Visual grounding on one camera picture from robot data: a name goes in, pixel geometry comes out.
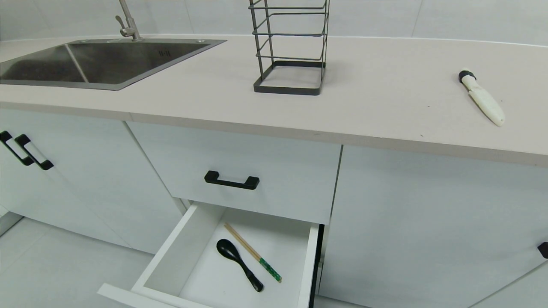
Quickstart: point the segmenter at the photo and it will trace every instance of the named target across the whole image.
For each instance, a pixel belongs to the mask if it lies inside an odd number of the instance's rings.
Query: open drawer
[[[283,277],[278,283],[224,227],[229,223]],[[241,267],[216,249],[229,239],[263,283],[257,292]],[[194,203],[131,292],[98,293],[135,308],[312,308],[323,225]]]

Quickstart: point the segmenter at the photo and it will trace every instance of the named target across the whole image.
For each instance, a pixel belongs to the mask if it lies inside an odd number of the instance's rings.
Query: kitchen sink
[[[0,84],[120,90],[223,40],[85,39],[0,63]]]

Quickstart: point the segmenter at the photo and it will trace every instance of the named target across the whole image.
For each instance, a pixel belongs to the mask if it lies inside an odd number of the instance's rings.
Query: countertop
[[[548,49],[415,38],[330,37],[319,96],[260,94],[252,36],[226,39],[120,91],[0,85],[0,108],[56,112],[548,167]],[[81,38],[0,42],[0,61]],[[280,39],[281,51],[320,51]],[[506,113],[468,96],[468,67]]]

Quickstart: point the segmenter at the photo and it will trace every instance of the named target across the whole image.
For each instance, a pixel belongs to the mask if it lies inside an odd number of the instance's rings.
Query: cabinet handle
[[[38,166],[40,166],[40,168],[42,168],[42,170],[49,170],[53,167],[53,164],[51,161],[49,160],[45,160],[43,162],[39,162],[38,160],[36,160],[36,157],[34,157],[26,148],[25,148],[25,145],[30,143],[31,140],[27,137],[27,135],[23,134],[23,135],[20,135],[19,137],[16,137],[15,138],[15,143],[17,143],[22,149],[23,151],[25,151],[25,153],[27,155],[30,156],[30,158],[32,159],[32,161],[34,161]]]
[[[12,135],[10,133],[8,133],[7,131],[3,131],[0,133],[0,142],[8,148],[8,150],[15,156],[17,157],[17,159],[25,166],[30,166],[34,163],[34,161],[32,160],[32,158],[30,158],[29,156],[25,157],[25,158],[21,158],[19,157],[19,155],[17,155],[17,153],[15,153],[15,151],[7,144],[8,140],[10,140],[12,138]]]
[[[257,185],[259,184],[259,178],[256,178],[254,176],[248,177],[245,183],[236,183],[236,182],[219,180],[219,173],[217,171],[212,171],[212,170],[207,171],[207,174],[205,174],[204,180],[210,184],[231,186],[231,187],[243,188],[243,189],[249,189],[249,190],[254,190],[255,188],[257,188]]]
[[[538,250],[540,251],[540,254],[543,255],[544,259],[548,259],[548,242],[544,242],[538,246]]]

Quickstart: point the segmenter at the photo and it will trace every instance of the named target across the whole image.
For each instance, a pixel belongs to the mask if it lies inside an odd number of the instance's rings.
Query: chopsticks
[[[270,264],[268,264],[268,262],[266,262],[265,259],[263,259],[256,251],[255,249],[253,249],[253,247],[251,247],[241,236],[240,234],[238,234],[238,232],[236,232],[236,230],[234,230],[234,228],[229,225],[229,224],[225,224],[225,228],[230,232],[230,234],[232,234],[236,240],[255,258],[255,260],[257,260],[264,268],[265,270],[270,273],[272,275],[272,277],[274,277],[274,279],[276,279],[276,281],[278,282],[282,282],[282,276],[280,276],[273,268],[272,266],[270,266]]]

